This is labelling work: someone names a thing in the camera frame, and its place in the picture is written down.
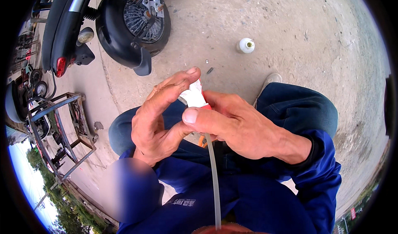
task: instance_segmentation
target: shoe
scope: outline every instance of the shoe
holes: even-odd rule
[[[257,106],[257,98],[261,95],[261,93],[263,92],[263,90],[266,88],[267,85],[269,85],[270,83],[281,83],[282,82],[282,77],[279,73],[272,73],[270,74],[264,84],[263,84],[263,88],[261,89],[260,94],[258,94],[258,96],[256,97],[256,100],[254,101],[253,107],[256,108]]]

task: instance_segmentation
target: small white bottle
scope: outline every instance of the small white bottle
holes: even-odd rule
[[[254,51],[254,42],[250,38],[243,38],[236,44],[236,50],[240,53],[251,53]]]

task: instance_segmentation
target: rear reflector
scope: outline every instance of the rear reflector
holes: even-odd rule
[[[65,57],[59,57],[57,60],[57,77],[61,77],[65,72],[67,59]]]

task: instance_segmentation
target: wrist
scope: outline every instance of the wrist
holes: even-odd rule
[[[132,156],[133,158],[142,160],[143,162],[145,162],[146,164],[148,164],[150,167],[154,167],[156,165],[156,161],[154,159],[152,159],[149,156],[144,155],[141,150],[139,150],[138,148],[135,149],[134,154]]]
[[[274,157],[288,164],[305,161],[311,152],[312,142],[309,139],[293,134],[284,128],[279,140],[280,146]]]

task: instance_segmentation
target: dirt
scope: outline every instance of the dirt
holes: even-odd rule
[[[90,6],[96,7],[99,2],[91,0]],[[266,76],[278,72],[285,83],[321,92],[339,112],[334,143],[343,182],[337,195],[336,216],[345,211],[371,179],[387,141],[383,98],[389,64],[382,37],[364,2],[165,2],[172,31],[166,47],[152,58],[150,75],[138,77],[119,65],[94,38],[89,47],[96,59],[85,67],[68,68],[57,79],[57,94],[85,93],[90,126],[100,121],[104,127],[98,131],[98,150],[85,162],[84,173],[80,170],[78,175],[72,174],[73,181],[86,188],[94,200],[99,198],[92,182],[99,182],[104,167],[117,159],[107,137],[112,120],[140,106],[152,87],[173,73],[198,66],[204,89],[237,93],[253,103]],[[85,26],[95,29],[94,22],[85,21]],[[235,50],[236,43],[245,37],[255,42],[251,54]],[[211,67],[214,70],[206,74]],[[166,191],[167,197],[173,193],[172,189]]]

